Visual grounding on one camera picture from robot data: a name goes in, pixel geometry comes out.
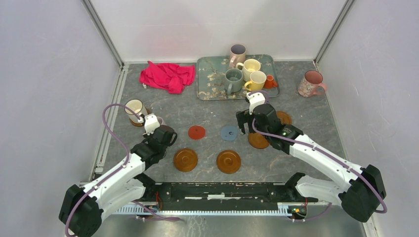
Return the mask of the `glossy wooden ridged coaster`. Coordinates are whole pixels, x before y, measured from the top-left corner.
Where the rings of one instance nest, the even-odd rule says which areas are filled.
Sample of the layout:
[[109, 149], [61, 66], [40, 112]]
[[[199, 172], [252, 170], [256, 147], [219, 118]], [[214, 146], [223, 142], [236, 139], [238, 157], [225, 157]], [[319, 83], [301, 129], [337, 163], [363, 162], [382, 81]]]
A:
[[177, 170], [189, 172], [198, 164], [198, 156], [195, 151], [190, 148], [180, 149], [173, 157], [173, 164]]

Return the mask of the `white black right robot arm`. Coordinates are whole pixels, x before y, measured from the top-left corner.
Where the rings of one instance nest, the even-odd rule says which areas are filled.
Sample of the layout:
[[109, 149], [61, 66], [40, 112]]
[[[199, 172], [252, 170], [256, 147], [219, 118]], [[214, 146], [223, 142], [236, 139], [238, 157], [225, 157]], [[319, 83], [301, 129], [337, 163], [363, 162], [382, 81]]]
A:
[[387, 213], [386, 190], [377, 167], [371, 164], [362, 167], [325, 149], [297, 127], [281, 123], [270, 104], [236, 112], [236, 119], [242, 132], [247, 123], [250, 131], [262, 135], [274, 149], [306, 162], [330, 179], [298, 175], [285, 188], [289, 200], [299, 201], [303, 197], [324, 200], [341, 206], [350, 217], [363, 223], [373, 213]]

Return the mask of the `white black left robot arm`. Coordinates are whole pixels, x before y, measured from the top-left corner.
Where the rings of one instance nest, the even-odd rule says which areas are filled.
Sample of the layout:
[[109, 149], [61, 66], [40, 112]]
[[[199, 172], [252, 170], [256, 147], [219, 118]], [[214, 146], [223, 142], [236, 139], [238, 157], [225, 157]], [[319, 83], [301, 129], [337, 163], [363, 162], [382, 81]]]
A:
[[59, 212], [65, 236], [90, 237], [119, 208], [138, 199], [150, 201], [155, 187], [144, 171], [163, 159], [176, 140], [177, 133], [161, 125], [105, 174], [82, 187], [69, 187]]

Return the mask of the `lilac ceramic mug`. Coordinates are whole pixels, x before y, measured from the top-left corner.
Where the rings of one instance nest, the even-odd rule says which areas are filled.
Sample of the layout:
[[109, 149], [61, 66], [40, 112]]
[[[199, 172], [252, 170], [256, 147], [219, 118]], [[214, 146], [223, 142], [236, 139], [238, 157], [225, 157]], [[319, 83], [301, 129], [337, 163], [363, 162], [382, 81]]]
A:
[[163, 118], [162, 118], [162, 117], [157, 117], [157, 120], [158, 120], [158, 122], [159, 122], [160, 126], [162, 126], [162, 125], [166, 125], [166, 123], [164, 122], [164, 120], [163, 120]]

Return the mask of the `blue round coaster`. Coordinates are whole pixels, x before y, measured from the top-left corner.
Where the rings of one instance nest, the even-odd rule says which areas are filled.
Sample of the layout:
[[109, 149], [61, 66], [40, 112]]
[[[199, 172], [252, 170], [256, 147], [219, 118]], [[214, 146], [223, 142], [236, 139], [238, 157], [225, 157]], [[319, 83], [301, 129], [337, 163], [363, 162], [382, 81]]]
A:
[[221, 128], [220, 137], [224, 141], [234, 141], [238, 137], [239, 131], [234, 125], [227, 125]]

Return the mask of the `white mug black handle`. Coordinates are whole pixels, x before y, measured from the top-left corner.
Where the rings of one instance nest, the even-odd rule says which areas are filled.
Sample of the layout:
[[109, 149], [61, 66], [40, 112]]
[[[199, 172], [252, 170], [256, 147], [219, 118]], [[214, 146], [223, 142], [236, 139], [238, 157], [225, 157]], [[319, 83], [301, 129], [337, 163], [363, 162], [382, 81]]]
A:
[[146, 107], [142, 101], [138, 99], [131, 99], [125, 104], [125, 112], [135, 123], [144, 123], [144, 117], [148, 115]]

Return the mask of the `red round coaster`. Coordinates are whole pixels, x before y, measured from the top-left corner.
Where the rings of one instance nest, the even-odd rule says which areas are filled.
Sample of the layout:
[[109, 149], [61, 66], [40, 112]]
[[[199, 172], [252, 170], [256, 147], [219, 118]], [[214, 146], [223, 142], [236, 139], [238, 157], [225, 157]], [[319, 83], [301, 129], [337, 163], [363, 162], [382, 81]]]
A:
[[206, 130], [199, 125], [193, 125], [188, 130], [188, 136], [193, 140], [199, 140], [204, 138]]

